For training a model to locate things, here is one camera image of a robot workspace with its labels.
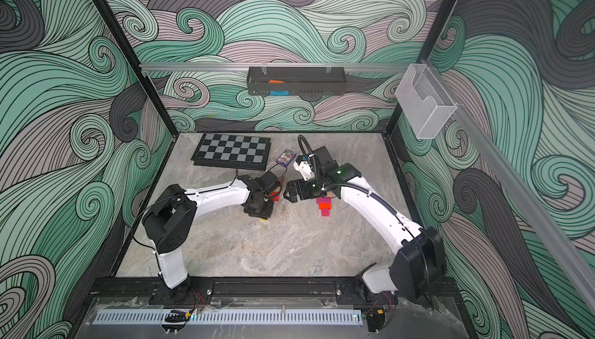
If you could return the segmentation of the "magenta long block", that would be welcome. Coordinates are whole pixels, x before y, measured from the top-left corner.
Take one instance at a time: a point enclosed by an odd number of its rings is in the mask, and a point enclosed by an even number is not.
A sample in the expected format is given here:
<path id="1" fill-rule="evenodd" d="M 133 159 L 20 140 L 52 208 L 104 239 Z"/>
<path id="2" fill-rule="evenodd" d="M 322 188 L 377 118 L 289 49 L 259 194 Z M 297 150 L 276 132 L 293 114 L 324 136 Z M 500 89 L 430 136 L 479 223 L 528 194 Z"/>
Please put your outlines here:
<path id="1" fill-rule="evenodd" d="M 332 199 L 328 197 L 321 197 L 317 199 L 317 204 L 331 204 Z"/>

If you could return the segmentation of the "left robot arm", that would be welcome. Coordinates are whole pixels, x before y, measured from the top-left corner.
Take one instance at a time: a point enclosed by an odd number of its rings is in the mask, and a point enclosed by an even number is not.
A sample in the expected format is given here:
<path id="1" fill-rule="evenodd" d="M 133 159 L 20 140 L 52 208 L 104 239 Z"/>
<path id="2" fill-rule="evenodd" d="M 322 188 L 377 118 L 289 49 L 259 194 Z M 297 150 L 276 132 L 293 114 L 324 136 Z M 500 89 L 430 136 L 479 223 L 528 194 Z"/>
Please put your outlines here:
<path id="1" fill-rule="evenodd" d="M 183 244 L 195 219 L 226 207 L 240 206 L 245 214 L 267 220 L 281 188 L 280 180 L 273 174 L 257 178 L 236 176 L 227 183 L 203 189 L 168 186 L 142 218 L 165 286 L 175 290 L 189 278 Z"/>

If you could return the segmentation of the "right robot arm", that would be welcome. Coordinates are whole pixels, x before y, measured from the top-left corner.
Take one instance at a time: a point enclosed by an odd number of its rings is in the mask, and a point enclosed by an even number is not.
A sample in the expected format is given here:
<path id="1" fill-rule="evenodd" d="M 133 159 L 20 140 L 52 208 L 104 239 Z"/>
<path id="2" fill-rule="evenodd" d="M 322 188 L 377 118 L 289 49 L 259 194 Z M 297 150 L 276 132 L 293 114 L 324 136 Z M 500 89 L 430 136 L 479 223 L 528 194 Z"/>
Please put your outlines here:
<path id="1" fill-rule="evenodd" d="M 300 134 L 302 151 L 294 162 L 301 179 L 288 182 L 284 198 L 292 203 L 334 197 L 349 204 L 382 236 L 394 254 L 391 264 L 373 264 L 358 275 L 359 294 L 397 292 L 414 302 L 446 275 L 446 253 L 440 233 L 424 228 L 397 211 L 373 189 L 364 175 L 351 164 L 339 165 L 328 149 L 313 149 Z"/>

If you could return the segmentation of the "blue playing card box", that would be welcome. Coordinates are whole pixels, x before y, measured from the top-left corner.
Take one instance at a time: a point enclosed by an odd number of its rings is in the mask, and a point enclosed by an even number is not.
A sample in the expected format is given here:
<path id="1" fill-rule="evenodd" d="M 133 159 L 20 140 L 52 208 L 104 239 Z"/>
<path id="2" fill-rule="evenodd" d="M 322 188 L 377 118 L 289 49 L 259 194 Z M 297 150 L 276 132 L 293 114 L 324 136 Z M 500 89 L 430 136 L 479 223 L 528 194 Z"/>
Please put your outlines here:
<path id="1" fill-rule="evenodd" d="M 278 165 L 288 168 L 297 157 L 297 153 L 289 149 L 285 149 L 276 159 Z"/>

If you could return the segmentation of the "black grey chessboard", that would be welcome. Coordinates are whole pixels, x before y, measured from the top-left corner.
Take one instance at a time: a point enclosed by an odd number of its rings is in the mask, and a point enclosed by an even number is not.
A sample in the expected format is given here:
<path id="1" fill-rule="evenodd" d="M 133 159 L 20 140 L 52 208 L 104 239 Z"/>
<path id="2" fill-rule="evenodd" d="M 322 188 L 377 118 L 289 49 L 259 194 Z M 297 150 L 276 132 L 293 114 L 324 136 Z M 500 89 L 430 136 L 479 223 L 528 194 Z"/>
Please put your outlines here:
<path id="1" fill-rule="evenodd" d="M 261 136 L 207 133 L 193 153 L 195 165 L 265 171 L 271 139 Z"/>

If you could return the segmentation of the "black wall tray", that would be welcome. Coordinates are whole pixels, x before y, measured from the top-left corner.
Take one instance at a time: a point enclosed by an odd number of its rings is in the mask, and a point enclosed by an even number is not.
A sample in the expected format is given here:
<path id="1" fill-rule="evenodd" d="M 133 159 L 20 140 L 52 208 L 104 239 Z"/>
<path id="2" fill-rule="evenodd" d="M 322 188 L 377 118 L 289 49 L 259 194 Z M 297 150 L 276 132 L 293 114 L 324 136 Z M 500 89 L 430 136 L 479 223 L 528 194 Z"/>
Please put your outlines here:
<path id="1" fill-rule="evenodd" d="M 254 96 L 322 97 L 345 94 L 347 78 L 342 67 L 253 66 L 246 83 Z"/>

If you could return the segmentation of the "clear plastic wall box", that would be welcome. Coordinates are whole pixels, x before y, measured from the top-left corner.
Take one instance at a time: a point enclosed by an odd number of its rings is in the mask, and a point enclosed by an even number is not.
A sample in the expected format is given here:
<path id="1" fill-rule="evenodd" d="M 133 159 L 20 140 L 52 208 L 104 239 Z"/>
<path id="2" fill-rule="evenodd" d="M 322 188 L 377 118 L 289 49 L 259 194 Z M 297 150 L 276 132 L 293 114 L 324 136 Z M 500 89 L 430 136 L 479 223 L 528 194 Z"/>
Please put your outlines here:
<path id="1" fill-rule="evenodd" d="M 411 64 L 395 92 L 418 140 L 432 140 L 457 110 L 438 70 L 426 63 Z"/>

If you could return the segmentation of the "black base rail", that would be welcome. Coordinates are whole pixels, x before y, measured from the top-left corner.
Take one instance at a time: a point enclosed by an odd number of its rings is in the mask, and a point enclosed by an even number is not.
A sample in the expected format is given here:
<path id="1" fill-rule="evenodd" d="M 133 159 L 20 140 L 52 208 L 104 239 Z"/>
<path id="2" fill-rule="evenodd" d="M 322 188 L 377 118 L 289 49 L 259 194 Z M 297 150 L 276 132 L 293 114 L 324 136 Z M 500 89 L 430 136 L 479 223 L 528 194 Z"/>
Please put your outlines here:
<path id="1" fill-rule="evenodd" d="M 191 295 L 215 306 L 250 298 L 313 298 L 323 303 L 354 307 L 397 304 L 401 295 L 366 293 L 354 277 L 190 277 L 174 290 L 159 277 L 99 278 L 92 297 L 146 297 L 150 303 L 170 305 L 193 302 Z"/>

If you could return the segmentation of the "aluminium back rail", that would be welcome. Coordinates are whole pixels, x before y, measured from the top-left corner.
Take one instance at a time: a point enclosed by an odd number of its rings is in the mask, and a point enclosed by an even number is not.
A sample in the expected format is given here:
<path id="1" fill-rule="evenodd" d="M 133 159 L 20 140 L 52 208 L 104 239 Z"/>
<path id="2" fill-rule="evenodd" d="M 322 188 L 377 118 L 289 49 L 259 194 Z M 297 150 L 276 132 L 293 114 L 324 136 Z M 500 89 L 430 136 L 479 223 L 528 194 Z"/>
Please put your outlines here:
<path id="1" fill-rule="evenodd" d="M 343 68 L 347 73 L 399 73 L 405 72 L 409 67 L 405 64 L 382 64 L 382 63 L 141 63 L 139 65 L 143 72 L 247 72 L 250 67 L 258 67 L 263 72 L 269 68 L 322 68 L 333 69 Z"/>

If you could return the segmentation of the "aluminium rail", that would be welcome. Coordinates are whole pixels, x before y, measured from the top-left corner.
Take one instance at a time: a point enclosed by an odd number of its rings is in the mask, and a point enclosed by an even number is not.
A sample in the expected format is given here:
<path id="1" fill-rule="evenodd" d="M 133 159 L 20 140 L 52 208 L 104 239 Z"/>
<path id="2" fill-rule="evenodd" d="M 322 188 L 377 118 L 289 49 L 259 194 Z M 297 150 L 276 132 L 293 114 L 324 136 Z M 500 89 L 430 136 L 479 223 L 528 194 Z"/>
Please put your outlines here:
<path id="1" fill-rule="evenodd" d="M 139 65 L 143 72 L 247 72 L 250 67 L 258 67 L 263 72 L 269 68 L 322 68 L 333 69 L 343 68 L 347 73 L 399 73 L 405 72 L 409 67 L 405 64 L 382 64 L 382 63 L 141 63 Z"/>
<path id="2" fill-rule="evenodd" d="M 429 68 L 443 89 L 443 93 L 456 106 L 453 117 L 458 120 L 470 142 L 494 170 L 500 179 L 502 188 L 520 212 L 525 215 L 529 225 L 541 238 L 544 246 L 566 274 L 586 306 L 591 312 L 594 312 L 593 269 L 497 145 L 478 127 L 469 109 L 458 100 L 435 66 L 427 60 L 423 60 L 421 63 Z"/>

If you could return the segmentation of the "aluminium right rail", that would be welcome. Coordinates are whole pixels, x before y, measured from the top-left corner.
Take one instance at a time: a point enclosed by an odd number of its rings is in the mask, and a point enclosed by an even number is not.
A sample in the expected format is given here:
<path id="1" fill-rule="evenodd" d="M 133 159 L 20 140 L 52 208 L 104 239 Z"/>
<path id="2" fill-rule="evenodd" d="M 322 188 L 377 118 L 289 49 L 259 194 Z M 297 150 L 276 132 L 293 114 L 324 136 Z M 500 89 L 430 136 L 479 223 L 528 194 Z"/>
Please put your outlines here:
<path id="1" fill-rule="evenodd" d="M 443 93 L 456 106 L 453 117 L 458 120 L 470 142 L 494 170 L 500 179 L 502 188 L 520 212 L 525 215 L 529 225 L 541 238 L 544 246 L 566 274 L 586 306 L 591 312 L 594 312 L 593 269 L 497 145 L 478 127 L 469 109 L 458 100 L 435 66 L 427 60 L 423 60 L 421 63 L 429 68 L 443 89 Z"/>

